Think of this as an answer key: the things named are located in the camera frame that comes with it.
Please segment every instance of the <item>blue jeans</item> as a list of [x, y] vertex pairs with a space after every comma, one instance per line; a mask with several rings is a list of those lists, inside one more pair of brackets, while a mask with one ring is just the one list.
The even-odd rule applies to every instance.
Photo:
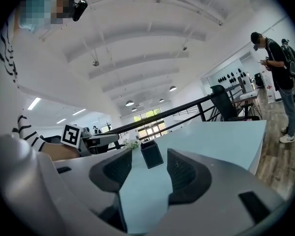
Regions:
[[285, 113], [289, 118], [289, 125], [287, 127], [287, 134], [293, 136], [295, 134], [295, 106], [293, 89], [279, 89], [282, 97]]

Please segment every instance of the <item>forearm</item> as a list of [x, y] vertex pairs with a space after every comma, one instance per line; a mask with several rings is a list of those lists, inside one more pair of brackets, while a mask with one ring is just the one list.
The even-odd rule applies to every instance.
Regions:
[[283, 61], [274, 61], [274, 60], [268, 60], [267, 64], [275, 66], [275, 67], [284, 67], [284, 62]]
[[41, 152], [49, 154], [53, 161], [80, 157], [76, 148], [64, 144], [45, 143]]

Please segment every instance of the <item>green plant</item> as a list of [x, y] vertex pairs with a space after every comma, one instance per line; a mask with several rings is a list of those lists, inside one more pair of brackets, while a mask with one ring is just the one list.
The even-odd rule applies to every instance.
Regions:
[[123, 144], [127, 147], [127, 148], [130, 148], [130, 149], [135, 149], [137, 147], [139, 147], [139, 143], [138, 141], [136, 140], [128, 140], [128, 139], [125, 139], [123, 141]]

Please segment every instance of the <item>striped shirt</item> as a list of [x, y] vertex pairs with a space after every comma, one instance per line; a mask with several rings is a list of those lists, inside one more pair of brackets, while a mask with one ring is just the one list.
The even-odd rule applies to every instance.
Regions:
[[36, 151], [41, 151], [45, 142], [22, 114], [25, 101], [18, 87], [17, 64], [14, 63], [12, 47], [13, 33], [14, 13], [0, 31], [0, 135], [11, 134], [14, 138], [24, 139]]

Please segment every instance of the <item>black and white square marker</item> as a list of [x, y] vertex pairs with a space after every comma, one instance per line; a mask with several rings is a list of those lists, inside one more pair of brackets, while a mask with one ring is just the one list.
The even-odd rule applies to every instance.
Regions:
[[79, 148], [83, 128], [66, 124], [62, 131], [61, 143]]

